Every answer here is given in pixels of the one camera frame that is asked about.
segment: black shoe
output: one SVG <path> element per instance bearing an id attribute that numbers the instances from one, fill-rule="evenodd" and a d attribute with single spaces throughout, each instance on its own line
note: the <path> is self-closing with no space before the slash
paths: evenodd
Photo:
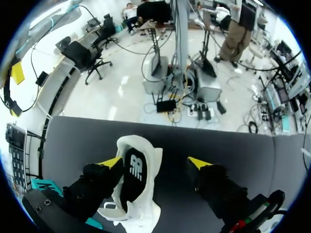
<path id="1" fill-rule="evenodd" d="M 215 61 L 216 63 L 219 63 L 219 62 L 223 61 L 223 58 L 222 58 L 221 56 L 217 55 L 217 56 L 214 58 L 214 61 Z"/>
<path id="2" fill-rule="evenodd" d="M 236 62 L 231 62 L 231 64 L 233 65 L 234 68 L 238 68 L 238 63 L 236 63 Z"/>

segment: black shirt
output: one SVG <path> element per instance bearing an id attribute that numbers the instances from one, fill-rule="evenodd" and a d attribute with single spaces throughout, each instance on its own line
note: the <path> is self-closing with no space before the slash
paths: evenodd
<path id="1" fill-rule="evenodd" d="M 138 6 L 137 16 L 143 20 L 168 22 L 171 19 L 171 7 L 165 1 L 147 1 Z"/>

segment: person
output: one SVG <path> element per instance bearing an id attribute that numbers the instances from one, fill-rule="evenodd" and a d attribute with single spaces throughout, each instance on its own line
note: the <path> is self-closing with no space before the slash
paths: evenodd
<path id="1" fill-rule="evenodd" d="M 137 6 L 134 6 L 132 3 L 128 3 L 126 5 L 126 8 L 123 9 L 122 14 L 127 17 L 126 25 L 129 30 L 129 33 L 133 35 L 134 31 L 132 24 L 136 24 L 138 21 Z"/>
<path id="2" fill-rule="evenodd" d="M 229 0 L 228 6 L 231 9 L 228 35 L 214 61 L 230 61 L 237 68 L 237 62 L 251 41 L 253 29 L 257 23 L 265 24 L 268 21 L 259 16 L 261 7 L 254 0 Z"/>
<path id="3" fill-rule="evenodd" d="M 164 23 L 171 19 L 171 7 L 165 1 L 143 0 L 143 3 L 137 8 L 137 16 L 140 23 L 151 19 L 156 21 L 156 27 L 160 28 L 161 32 L 164 33 Z"/>

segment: metal pole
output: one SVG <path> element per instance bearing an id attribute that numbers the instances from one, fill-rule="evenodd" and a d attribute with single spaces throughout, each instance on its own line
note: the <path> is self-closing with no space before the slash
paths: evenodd
<path id="1" fill-rule="evenodd" d="M 177 34 L 177 61 L 178 67 L 184 72 L 188 59 L 188 0 L 173 0 L 173 12 L 176 14 L 175 28 Z"/>

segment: white shoe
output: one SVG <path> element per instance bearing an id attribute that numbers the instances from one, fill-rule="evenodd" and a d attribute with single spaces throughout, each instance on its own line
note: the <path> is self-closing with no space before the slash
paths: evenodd
<path id="1" fill-rule="evenodd" d="M 121 223 L 127 233 L 151 233 L 161 214 L 153 193 L 163 150 L 137 135 L 119 138 L 117 146 L 124 176 L 112 194 L 114 202 L 106 202 L 97 212 L 115 225 Z"/>

